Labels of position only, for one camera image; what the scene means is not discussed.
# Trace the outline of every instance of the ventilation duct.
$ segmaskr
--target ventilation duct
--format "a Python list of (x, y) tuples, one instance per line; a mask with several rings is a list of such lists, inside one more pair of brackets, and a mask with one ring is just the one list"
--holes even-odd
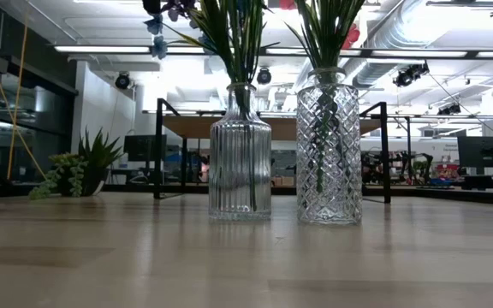
[[(364, 44), (370, 49), (425, 48), (449, 29), (451, 18), (446, 9), (426, 6), (428, 0), (405, 0)], [(373, 63), (365, 59), (349, 60), (344, 66), (353, 86), (366, 89), (393, 70), (397, 64)]]

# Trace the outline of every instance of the ribbed glass vase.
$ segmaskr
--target ribbed glass vase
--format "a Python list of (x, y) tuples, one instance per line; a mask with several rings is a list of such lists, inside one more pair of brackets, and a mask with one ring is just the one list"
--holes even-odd
[(271, 127), (253, 109), (255, 88), (228, 86), (228, 110), (211, 127), (209, 215), (226, 220), (271, 217)]
[(358, 224), (361, 162), (358, 91), (339, 68), (318, 68), (298, 93), (297, 194), (302, 222)]

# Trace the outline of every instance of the glass vase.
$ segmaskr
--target glass vase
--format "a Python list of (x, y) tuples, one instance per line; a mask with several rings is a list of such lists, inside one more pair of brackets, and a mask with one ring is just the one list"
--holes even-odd
[(228, 86), (228, 110), (211, 126), (209, 215), (226, 220), (271, 216), (271, 127), (253, 106), (255, 88)]
[(297, 194), (302, 222), (360, 223), (358, 91), (340, 68), (318, 68), (298, 93)]

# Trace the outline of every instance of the ceiling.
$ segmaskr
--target ceiling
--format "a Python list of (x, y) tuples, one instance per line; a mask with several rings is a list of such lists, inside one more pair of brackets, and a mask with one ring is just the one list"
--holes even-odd
[[(0, 6), (17, 19), (23, 19), (27, 12), (33, 30), (54, 44), (142, 44), (151, 43), (151, 35), (146, 31), (143, 21), (149, 19), (141, 4), (76, 3), (74, 0), (0, 0)], [(361, 11), (357, 23), (362, 36), (357, 43), (360, 46), (367, 33), (381, 20), (399, 0), (379, 0), (382, 4), (377, 11)], [(493, 18), (488, 9), (463, 9), (450, 11), (442, 8), (443, 20), (450, 23), (449, 30), (429, 47), (439, 49), (493, 49)], [(277, 14), (267, 15), (268, 22), (264, 31), (263, 44), (279, 42), (279, 46), (298, 46), (294, 35), (286, 28), (282, 20), (298, 26), (294, 11), (276, 10)], [(200, 36), (198, 30), (189, 27), (188, 21), (180, 18), (171, 22), (174, 29), (193, 37)], [(429, 28), (409, 29), (414, 32), (429, 31)], [(163, 30), (167, 41), (178, 39), (169, 29)], [(206, 102), (217, 96), (218, 87), (222, 87), (225, 78), (217, 71), (222, 64), (214, 56), (167, 56), (162, 61), (150, 56), (98, 56), (85, 57), (93, 67), (101, 67), (103, 73), (114, 76), (123, 68), (148, 67), (131, 70), (137, 82), (149, 84), (154, 76), (165, 79), (168, 87), (168, 100), (172, 104), (184, 102)], [(481, 102), (480, 93), (493, 84), (493, 62), (481, 61), (428, 61), (435, 79), (451, 94), (460, 93), (464, 104), (477, 106)], [(273, 79), (270, 85), (260, 86), (258, 95), (268, 98), (274, 87), (291, 87), (305, 70), (306, 59), (301, 57), (260, 58), (260, 66), (270, 68)], [(207, 75), (207, 67), (213, 74)], [(430, 77), (425, 76), (409, 87), (397, 88), (392, 83), (395, 71), (382, 77), (368, 92), (361, 92), (361, 103), (368, 106), (380, 101), (388, 102), (392, 111), (404, 113), (423, 113), (428, 106), (445, 99), (448, 94)]]

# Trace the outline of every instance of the ceiling pipe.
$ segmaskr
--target ceiling pipe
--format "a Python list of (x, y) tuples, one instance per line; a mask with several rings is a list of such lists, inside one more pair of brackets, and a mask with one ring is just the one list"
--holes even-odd
[[(408, 49), (425, 48), (444, 35), (450, 28), (446, 18), (428, 13), (428, 0), (405, 0), (394, 8), (389, 17), (369, 33), (364, 48)], [(396, 63), (368, 63), (364, 59), (353, 59), (344, 69), (353, 86), (366, 89), (391, 70)]]

